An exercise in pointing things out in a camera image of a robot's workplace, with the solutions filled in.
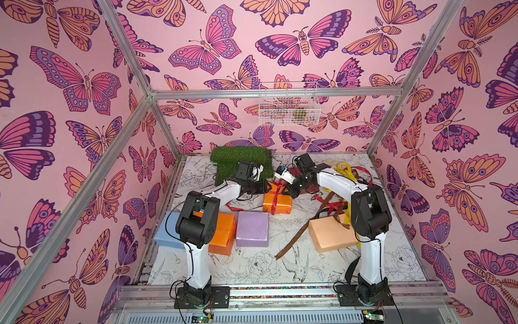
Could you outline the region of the lilac gift box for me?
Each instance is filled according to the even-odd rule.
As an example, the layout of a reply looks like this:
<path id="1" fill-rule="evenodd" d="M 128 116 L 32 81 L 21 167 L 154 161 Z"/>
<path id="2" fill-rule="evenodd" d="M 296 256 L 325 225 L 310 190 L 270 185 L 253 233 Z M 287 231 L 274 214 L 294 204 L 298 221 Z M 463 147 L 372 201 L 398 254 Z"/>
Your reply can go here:
<path id="1" fill-rule="evenodd" d="M 240 211 L 237 215 L 236 245 L 238 247 L 268 247 L 269 214 Z"/>

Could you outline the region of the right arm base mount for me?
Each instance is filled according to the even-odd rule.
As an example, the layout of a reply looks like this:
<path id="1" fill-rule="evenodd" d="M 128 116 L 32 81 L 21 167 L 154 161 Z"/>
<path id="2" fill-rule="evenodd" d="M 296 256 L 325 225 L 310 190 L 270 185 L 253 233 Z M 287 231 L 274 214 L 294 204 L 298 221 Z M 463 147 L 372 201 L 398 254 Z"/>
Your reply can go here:
<path id="1" fill-rule="evenodd" d="M 394 306 L 388 279 L 370 284 L 361 276 L 357 284 L 337 281 L 333 284 L 340 306 Z"/>

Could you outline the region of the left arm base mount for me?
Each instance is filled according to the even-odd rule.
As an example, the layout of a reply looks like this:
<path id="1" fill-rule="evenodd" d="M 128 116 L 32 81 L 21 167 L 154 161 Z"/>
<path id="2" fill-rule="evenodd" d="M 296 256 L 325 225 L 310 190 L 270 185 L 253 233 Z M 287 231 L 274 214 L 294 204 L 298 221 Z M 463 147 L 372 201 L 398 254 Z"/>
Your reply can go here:
<path id="1" fill-rule="evenodd" d="M 229 286 L 212 286 L 211 281 L 204 288 L 194 288 L 188 283 L 175 289 L 175 309 L 227 309 L 230 302 Z"/>

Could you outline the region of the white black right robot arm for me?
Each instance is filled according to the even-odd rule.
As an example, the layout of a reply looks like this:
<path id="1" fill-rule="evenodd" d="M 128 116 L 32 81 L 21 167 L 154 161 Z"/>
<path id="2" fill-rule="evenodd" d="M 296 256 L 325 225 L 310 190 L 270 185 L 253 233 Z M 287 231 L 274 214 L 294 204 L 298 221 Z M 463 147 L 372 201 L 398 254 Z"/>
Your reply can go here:
<path id="1" fill-rule="evenodd" d="M 361 251 L 358 298 L 364 305 L 373 303 L 383 292 L 388 292 L 383 261 L 392 215 L 383 189 L 375 184 L 349 179 L 326 163 L 317 165 L 307 153 L 296 157 L 294 162 L 298 169 L 296 175 L 287 166 L 279 166 L 275 171 L 275 178 L 286 182 L 283 194 L 298 198 L 303 190 L 322 186 L 347 202 L 350 224 Z"/>

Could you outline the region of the light blue gift box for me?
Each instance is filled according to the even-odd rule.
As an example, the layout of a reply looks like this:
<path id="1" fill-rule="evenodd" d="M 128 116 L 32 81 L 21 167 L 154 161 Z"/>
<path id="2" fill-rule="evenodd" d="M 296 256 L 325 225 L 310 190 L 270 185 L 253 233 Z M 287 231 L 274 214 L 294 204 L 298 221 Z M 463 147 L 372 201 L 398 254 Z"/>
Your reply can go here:
<path id="1" fill-rule="evenodd" d="M 175 229 L 178 218 L 179 213 L 174 211 L 170 211 L 164 216 L 154 237 L 160 247 L 185 249 L 184 243 L 179 239 L 179 234 Z"/>

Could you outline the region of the peach gift box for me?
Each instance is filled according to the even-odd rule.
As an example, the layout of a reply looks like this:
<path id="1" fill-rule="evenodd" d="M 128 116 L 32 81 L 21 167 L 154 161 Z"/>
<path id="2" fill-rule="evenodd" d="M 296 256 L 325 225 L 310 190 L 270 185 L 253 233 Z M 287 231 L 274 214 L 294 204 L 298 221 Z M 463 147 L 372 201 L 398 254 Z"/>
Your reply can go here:
<path id="1" fill-rule="evenodd" d="M 320 254 L 353 247 L 357 244 L 355 232 L 346 214 L 311 220 L 308 227 L 316 251 Z"/>

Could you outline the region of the large orange gift box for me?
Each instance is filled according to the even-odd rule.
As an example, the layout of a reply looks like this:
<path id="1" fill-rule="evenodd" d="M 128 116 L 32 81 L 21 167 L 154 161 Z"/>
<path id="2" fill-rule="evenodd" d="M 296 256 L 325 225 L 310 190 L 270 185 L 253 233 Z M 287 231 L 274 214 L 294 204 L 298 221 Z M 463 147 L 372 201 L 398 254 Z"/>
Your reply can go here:
<path id="1" fill-rule="evenodd" d="M 217 255 L 230 256 L 236 235 L 236 217 L 220 213 L 213 239 L 209 243 L 209 252 Z"/>

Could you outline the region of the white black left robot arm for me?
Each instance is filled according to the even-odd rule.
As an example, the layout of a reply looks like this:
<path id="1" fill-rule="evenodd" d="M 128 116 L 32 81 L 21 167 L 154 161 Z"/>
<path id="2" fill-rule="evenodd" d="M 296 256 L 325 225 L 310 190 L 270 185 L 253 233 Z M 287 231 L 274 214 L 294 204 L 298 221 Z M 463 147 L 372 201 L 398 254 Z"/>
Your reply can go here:
<path id="1" fill-rule="evenodd" d="M 244 194 L 267 193 L 271 186 L 260 178 L 263 170 L 260 164 L 241 161 L 234 176 L 212 191 L 191 191 L 187 195 L 175 226 L 188 254 L 187 288 L 195 292 L 210 288 L 209 243 L 216 233 L 220 207 Z"/>

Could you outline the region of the small orange gift box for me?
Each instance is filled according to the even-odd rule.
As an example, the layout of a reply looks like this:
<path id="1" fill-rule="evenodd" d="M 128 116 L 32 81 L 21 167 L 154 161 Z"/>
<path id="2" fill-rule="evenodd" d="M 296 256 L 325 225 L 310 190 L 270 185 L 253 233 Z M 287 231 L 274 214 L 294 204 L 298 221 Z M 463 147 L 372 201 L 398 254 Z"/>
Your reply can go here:
<path id="1" fill-rule="evenodd" d="M 285 214 L 292 212 L 293 198 L 284 195 L 285 183 L 269 182 L 271 189 L 264 194 L 263 211 L 271 215 Z"/>

